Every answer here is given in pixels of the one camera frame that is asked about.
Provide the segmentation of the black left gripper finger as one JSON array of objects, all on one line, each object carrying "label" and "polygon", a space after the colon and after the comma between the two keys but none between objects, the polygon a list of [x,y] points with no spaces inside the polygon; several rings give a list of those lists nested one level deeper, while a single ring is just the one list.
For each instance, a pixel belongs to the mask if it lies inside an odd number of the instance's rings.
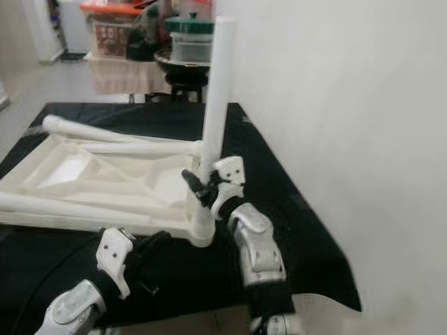
[{"label": "black left gripper finger", "polygon": [[165,245],[173,236],[169,232],[157,232],[151,236],[141,237],[138,240],[138,258],[146,260],[154,252],[154,249]]}]

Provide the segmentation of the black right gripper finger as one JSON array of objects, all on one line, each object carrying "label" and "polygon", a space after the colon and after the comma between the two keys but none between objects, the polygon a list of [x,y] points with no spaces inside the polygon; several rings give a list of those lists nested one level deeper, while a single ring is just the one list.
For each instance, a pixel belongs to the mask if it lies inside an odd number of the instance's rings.
[{"label": "black right gripper finger", "polygon": [[195,173],[190,170],[182,170],[182,178],[186,182],[189,190],[195,195],[199,203],[207,203],[210,198],[210,189],[205,185]]}]

